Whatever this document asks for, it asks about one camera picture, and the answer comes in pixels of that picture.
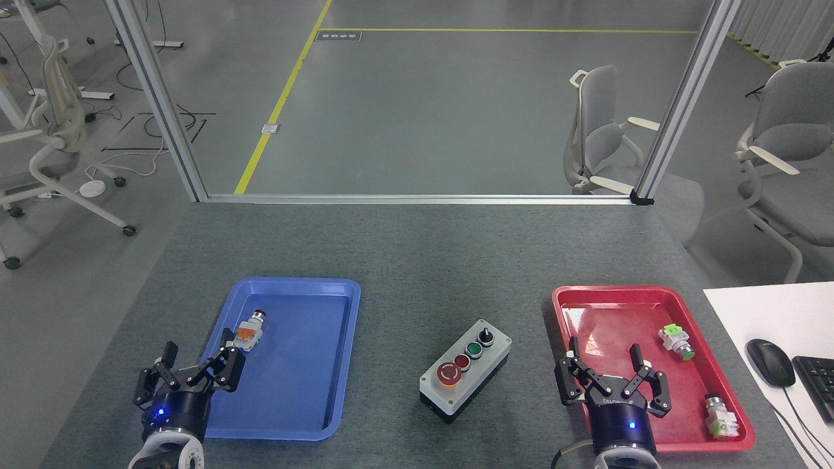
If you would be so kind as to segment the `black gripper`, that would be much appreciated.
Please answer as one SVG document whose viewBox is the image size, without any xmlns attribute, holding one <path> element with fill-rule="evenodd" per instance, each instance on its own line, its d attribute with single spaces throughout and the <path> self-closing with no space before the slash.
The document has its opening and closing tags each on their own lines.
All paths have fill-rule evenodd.
<svg viewBox="0 0 834 469">
<path fill-rule="evenodd" d="M 142 440 L 160 431 L 179 431 L 204 442 L 212 391 L 231 393 L 238 388 L 246 356 L 233 344 L 229 328 L 223 329 L 220 349 L 197 368 L 191 381 L 187 370 L 172 370 L 178 351 L 178 345 L 168 341 L 154 365 L 138 376 L 134 404 L 150 404 L 142 412 Z M 159 379 L 164 382 L 157 390 Z"/>
<path fill-rule="evenodd" d="M 639 344 L 629 348 L 635 376 L 620 393 L 580 359 L 579 342 L 571 336 L 565 356 L 557 360 L 554 375 L 563 406 L 584 403 L 588 409 L 594 453 L 599 456 L 611 448 L 629 446 L 657 453 L 648 413 L 664 418 L 671 411 L 667 374 L 655 371 L 642 357 Z M 644 398 L 638 386 L 644 381 L 652 389 L 652 398 Z M 596 390 L 586 392 L 588 387 Z"/>
</svg>

